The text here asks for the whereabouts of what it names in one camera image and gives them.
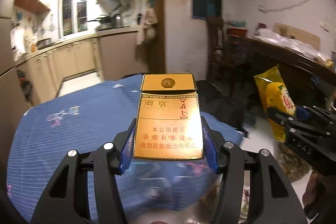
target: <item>kitchen counter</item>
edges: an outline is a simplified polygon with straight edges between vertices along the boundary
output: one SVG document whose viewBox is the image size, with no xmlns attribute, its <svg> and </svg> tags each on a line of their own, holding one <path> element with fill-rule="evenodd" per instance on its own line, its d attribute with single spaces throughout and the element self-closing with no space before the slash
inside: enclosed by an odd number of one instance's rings
<svg viewBox="0 0 336 224">
<path fill-rule="evenodd" d="M 99 31 L 99 32 L 88 32 L 85 31 L 82 34 L 80 33 L 79 36 L 75 36 L 75 37 L 71 37 L 71 38 L 63 38 L 60 39 L 58 42 L 56 42 L 54 45 L 44 48 L 42 50 L 38 50 L 37 52 L 33 52 L 30 54 L 27 54 L 21 58 L 19 58 L 18 60 L 15 61 L 15 66 L 18 66 L 20 64 L 22 64 L 23 62 L 26 62 L 27 60 L 40 55 L 42 53 L 48 52 L 52 49 L 55 49 L 57 47 L 62 47 L 64 45 L 73 43 L 73 42 L 77 42 L 77 41 L 81 41 L 81 40 L 85 40 L 85 39 L 90 39 L 90 38 L 99 38 L 99 37 L 104 37 L 104 36 L 108 36 L 108 35 L 114 35 L 114 34 L 120 34 L 120 33 L 128 33 L 128 32 L 137 32 L 140 30 L 139 26 L 134 26 L 134 27 L 124 27 L 124 28 L 117 28 L 117 29 L 112 29 L 112 30 L 104 30 L 104 31 Z"/>
</svg>

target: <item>metal bolt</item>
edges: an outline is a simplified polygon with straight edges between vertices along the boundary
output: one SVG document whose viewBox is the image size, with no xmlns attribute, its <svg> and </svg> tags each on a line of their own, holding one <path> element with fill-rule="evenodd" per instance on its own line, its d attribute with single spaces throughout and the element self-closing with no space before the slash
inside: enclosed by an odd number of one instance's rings
<svg viewBox="0 0 336 224">
<path fill-rule="evenodd" d="M 265 157 L 269 156 L 269 151 L 267 149 L 262 149 L 261 154 Z"/>
<path fill-rule="evenodd" d="M 110 150 L 112 148 L 113 148 L 113 143 L 106 143 L 106 144 L 104 144 L 104 149 L 105 150 Z"/>
<path fill-rule="evenodd" d="M 69 152 L 68 152 L 68 156 L 69 157 L 74 157 L 74 156 L 76 156 L 76 154 L 77 154 L 77 151 L 76 150 L 70 150 Z"/>
<path fill-rule="evenodd" d="M 231 143 L 231 142 L 226 142 L 226 143 L 224 144 L 224 146 L 225 146 L 226 148 L 228 148 L 228 149 L 231 149 L 231 148 L 234 147 L 234 144 Z"/>
</svg>

